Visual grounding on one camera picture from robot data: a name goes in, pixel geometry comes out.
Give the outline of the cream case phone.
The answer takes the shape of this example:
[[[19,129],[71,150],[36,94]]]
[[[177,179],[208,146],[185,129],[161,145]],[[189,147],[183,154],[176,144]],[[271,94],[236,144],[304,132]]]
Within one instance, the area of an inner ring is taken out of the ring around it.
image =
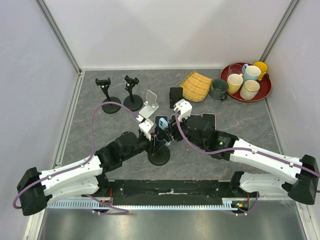
[[[214,113],[203,113],[202,118],[208,121],[214,130],[216,129],[216,116]]]

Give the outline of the black pole stand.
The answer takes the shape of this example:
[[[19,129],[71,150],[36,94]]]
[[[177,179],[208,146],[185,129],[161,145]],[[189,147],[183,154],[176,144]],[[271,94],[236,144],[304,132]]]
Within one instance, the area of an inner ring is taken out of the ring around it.
[[[123,105],[130,109],[132,112],[140,110],[143,106],[143,100],[139,95],[133,94],[133,87],[139,84],[139,79],[137,77],[131,78],[128,75],[124,77],[126,81],[125,90],[129,93],[124,101]]]
[[[147,158],[151,164],[155,166],[165,165],[171,158],[171,153],[166,145],[163,145],[155,154],[147,154]]]
[[[115,96],[110,96],[109,95],[109,87],[111,85],[111,79],[108,77],[107,79],[95,79],[95,83],[97,86],[100,86],[100,89],[102,90],[102,92],[105,95],[105,100],[103,101],[103,103],[106,102],[114,102],[114,103],[118,103],[120,104],[121,101],[119,98],[115,97]],[[120,106],[117,104],[105,104],[102,106],[102,110],[106,113],[106,114],[115,114],[116,112],[118,112],[120,110]]]

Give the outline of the lavender case phone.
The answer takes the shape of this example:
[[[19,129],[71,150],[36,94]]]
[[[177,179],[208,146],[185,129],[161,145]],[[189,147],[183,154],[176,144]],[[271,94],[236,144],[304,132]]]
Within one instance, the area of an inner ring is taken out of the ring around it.
[[[161,119],[161,118],[162,118],[161,115],[156,115],[156,116],[154,117],[154,123],[156,124],[157,127],[158,127],[159,124],[160,124],[160,119]]]

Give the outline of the purple phone from pole stand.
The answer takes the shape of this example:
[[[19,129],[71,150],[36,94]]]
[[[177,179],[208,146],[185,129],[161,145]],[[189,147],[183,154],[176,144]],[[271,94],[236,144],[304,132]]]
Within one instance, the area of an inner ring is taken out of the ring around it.
[[[190,117],[192,117],[192,118],[193,118],[193,117],[202,117],[202,116],[201,116],[201,115],[199,115],[199,114],[191,114],[191,115],[190,115]]]

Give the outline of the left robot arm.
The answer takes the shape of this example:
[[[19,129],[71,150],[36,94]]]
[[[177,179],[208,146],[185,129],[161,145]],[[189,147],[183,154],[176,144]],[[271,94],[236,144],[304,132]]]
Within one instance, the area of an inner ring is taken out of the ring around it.
[[[114,171],[123,162],[146,152],[149,161],[156,166],[166,164],[170,151],[166,133],[135,135],[126,131],[90,156],[57,169],[39,171],[29,168],[17,185],[18,195],[13,201],[15,209],[24,216],[44,210],[49,204],[78,195],[106,196],[110,191],[107,172]]]

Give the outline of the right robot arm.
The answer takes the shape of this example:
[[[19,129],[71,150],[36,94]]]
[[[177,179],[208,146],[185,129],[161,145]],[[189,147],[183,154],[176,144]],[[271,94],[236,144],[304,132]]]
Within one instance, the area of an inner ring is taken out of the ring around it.
[[[216,130],[201,115],[182,117],[175,114],[171,125],[175,140],[185,140],[200,154],[266,172],[261,177],[235,172],[229,184],[233,196],[255,192],[287,194],[296,202],[315,204],[320,172],[313,156],[292,157],[263,149],[235,135]]]

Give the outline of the white folding phone stand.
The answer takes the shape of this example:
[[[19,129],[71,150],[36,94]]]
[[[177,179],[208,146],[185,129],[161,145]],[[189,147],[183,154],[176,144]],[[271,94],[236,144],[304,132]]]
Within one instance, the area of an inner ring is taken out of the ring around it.
[[[154,92],[148,90],[146,93],[146,101],[143,103],[143,107],[138,114],[145,119],[148,119],[151,115],[153,115],[159,108],[157,98],[158,97]]]

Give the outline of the black folding phone stand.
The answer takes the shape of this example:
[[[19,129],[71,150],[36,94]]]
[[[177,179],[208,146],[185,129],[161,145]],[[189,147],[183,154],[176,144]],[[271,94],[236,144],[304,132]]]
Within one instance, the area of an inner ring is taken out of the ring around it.
[[[183,99],[182,87],[171,87],[169,91],[169,108],[173,109],[175,103]]]

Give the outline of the yellow bamboo tray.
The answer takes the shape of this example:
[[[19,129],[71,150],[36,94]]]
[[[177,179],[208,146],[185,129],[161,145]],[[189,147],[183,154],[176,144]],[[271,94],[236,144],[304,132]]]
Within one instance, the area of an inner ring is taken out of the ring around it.
[[[191,72],[179,85],[182,96],[192,102],[203,101],[209,93],[213,79],[196,71]]]

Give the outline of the dark green mug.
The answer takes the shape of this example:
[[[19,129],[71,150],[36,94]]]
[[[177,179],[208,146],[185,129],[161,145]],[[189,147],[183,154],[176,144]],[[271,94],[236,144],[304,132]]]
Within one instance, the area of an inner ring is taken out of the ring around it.
[[[215,79],[211,83],[209,95],[214,100],[224,101],[227,99],[228,84],[223,79]]]

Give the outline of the pale yellow cup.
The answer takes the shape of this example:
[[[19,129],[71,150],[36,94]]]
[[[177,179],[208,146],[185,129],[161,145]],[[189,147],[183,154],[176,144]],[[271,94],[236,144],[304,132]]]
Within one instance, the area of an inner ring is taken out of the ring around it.
[[[227,78],[228,89],[230,95],[235,94],[243,84],[243,74],[230,74]]]

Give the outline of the cream textured cup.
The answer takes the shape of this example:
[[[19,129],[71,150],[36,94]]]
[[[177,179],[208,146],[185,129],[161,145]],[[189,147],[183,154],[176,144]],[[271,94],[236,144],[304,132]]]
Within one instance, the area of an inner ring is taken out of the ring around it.
[[[240,96],[244,100],[252,100],[260,90],[260,84],[256,80],[246,80],[241,87]]]

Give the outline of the clear glass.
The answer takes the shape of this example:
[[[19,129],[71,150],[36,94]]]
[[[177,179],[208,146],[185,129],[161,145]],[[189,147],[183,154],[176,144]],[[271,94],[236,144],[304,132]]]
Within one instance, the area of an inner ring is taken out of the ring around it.
[[[227,77],[229,77],[232,74],[240,75],[242,73],[243,73],[243,66],[238,63],[233,63],[228,67]]]

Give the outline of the light blue mug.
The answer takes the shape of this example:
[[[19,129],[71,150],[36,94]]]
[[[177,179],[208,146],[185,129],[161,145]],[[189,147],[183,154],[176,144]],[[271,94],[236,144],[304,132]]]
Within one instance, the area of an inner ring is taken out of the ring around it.
[[[246,82],[247,80],[256,81],[261,74],[261,70],[257,66],[249,65],[245,63],[242,66],[242,74],[243,74],[242,78],[244,82]]]

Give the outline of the red round tray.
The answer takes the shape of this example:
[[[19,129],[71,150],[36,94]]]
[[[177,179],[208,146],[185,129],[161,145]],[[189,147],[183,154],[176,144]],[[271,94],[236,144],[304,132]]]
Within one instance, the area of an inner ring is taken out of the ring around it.
[[[227,65],[222,71],[221,71],[221,74],[220,74],[220,78],[222,80],[224,80],[225,82],[227,81],[227,76],[228,76],[228,71],[229,71],[229,67],[233,64],[238,64],[240,65],[241,67],[246,64],[246,62],[236,62],[236,63],[232,63],[230,65]],[[257,93],[257,95],[251,99],[251,100],[245,100],[243,99],[241,96],[240,96],[240,91],[241,89],[239,89],[236,93],[234,94],[228,94],[228,96],[230,96],[231,98],[237,100],[237,101],[240,101],[240,102],[257,102],[257,101],[260,101],[264,98],[266,98],[268,96],[268,94],[271,92],[271,89],[272,89],[272,83],[271,83],[271,80],[270,80],[270,77],[269,77],[269,74],[266,73],[263,77],[262,77],[262,80],[258,80],[258,83],[260,85],[260,90],[259,92]]]

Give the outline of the yellow mug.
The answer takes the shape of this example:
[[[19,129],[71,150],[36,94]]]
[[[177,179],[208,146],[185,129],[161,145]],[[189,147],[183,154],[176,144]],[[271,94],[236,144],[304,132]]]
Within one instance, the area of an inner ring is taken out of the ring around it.
[[[258,80],[261,81],[265,74],[268,72],[268,65],[264,63],[263,61],[256,61],[253,63],[255,67],[258,67],[260,69],[260,75],[258,76]]]

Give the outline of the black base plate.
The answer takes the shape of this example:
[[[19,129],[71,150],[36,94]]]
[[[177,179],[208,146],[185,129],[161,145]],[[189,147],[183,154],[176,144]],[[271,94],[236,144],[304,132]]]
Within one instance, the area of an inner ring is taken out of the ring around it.
[[[255,198],[257,193],[234,188],[228,181],[117,179],[93,195],[112,197],[118,206],[200,206],[221,205],[223,198]]]

